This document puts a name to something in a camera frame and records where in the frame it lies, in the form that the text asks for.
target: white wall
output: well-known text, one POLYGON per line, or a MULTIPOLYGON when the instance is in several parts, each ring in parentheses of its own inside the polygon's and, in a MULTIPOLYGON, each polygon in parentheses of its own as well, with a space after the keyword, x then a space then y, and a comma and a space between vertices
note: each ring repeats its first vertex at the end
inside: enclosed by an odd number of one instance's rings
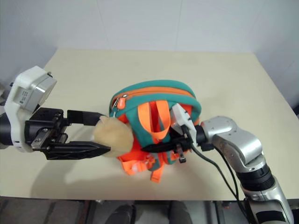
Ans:
POLYGON ((57 48, 255 52, 299 103, 298 0, 0 0, 0 82, 57 48))

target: black cable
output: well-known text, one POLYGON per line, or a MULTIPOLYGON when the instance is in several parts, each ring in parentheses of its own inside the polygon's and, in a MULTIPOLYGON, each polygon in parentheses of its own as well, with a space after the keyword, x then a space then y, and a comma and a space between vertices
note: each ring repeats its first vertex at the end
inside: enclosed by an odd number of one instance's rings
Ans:
POLYGON ((243 215, 245 216, 245 218, 248 220, 247 215, 246 215, 246 212, 245 212, 245 209, 244 209, 243 205, 241 204, 241 202, 240 202, 240 200, 239 200, 239 190, 238 190, 237 182, 236 182, 236 179, 235 179, 235 175, 234 175, 234 173, 233 173, 231 167, 229 166, 227 160, 225 159, 224 155, 222 154, 222 152, 221 152, 219 149, 216 149, 217 152, 219 152, 219 154, 220 154, 221 157, 223 158, 225 164, 227 165, 227 167, 228 167, 228 169, 229 169, 229 171, 230 171, 230 173, 231 173, 231 175, 232 175, 232 178, 233 178, 233 181, 234 181, 234 185, 235 185, 236 193, 232 190, 231 186, 229 185, 227 179, 225 178, 225 176, 224 176, 223 172, 221 171, 220 167, 218 166, 218 164, 215 163, 213 160, 211 160, 211 159, 205 157, 200 151, 197 150, 197 148, 196 148, 193 144, 191 144, 191 147, 192 147, 192 150, 193 150, 193 151, 194 151, 200 158, 202 158, 202 159, 204 159, 205 161, 211 163, 212 165, 214 165, 214 166, 217 168, 217 170, 219 171, 220 175, 222 176, 224 182, 226 183, 227 187, 229 188, 230 192, 231 192, 231 193, 234 195, 234 197, 236 198, 236 200, 237 200, 237 204, 238 204, 238 206, 239 206, 241 212, 243 213, 243 215))

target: orange zipper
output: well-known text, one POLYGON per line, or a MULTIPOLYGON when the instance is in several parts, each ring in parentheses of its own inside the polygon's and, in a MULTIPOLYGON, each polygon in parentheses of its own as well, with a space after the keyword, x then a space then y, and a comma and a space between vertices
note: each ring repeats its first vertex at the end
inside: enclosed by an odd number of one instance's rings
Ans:
POLYGON ((172 87, 145 87, 138 90, 131 90, 127 92, 120 93, 116 95, 111 103, 111 108, 117 107, 119 110, 122 110, 126 107, 126 100, 131 99, 135 96, 142 96, 146 94, 155 94, 155 93, 170 93, 178 95, 186 95, 194 98, 194 96, 186 90, 180 90, 172 87))

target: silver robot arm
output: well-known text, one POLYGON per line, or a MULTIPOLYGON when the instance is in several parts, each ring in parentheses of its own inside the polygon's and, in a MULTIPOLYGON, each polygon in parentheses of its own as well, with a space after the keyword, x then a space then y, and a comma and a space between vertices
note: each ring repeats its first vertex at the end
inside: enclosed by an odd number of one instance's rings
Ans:
POLYGON ((262 144, 230 118, 218 116, 201 123, 206 143, 221 150, 239 178, 247 198, 246 212, 258 224, 293 224, 290 206, 271 174, 262 144))

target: floor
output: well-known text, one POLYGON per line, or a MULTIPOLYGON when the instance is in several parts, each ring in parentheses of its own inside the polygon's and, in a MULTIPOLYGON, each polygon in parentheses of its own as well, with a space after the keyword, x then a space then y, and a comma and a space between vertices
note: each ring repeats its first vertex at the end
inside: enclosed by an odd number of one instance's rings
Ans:
MULTIPOLYGON (((246 223, 236 203, 184 201, 194 224, 246 223)), ((104 224, 120 205, 136 206, 136 224, 168 224, 168 201, 72 201, 0 197, 0 224, 104 224)))

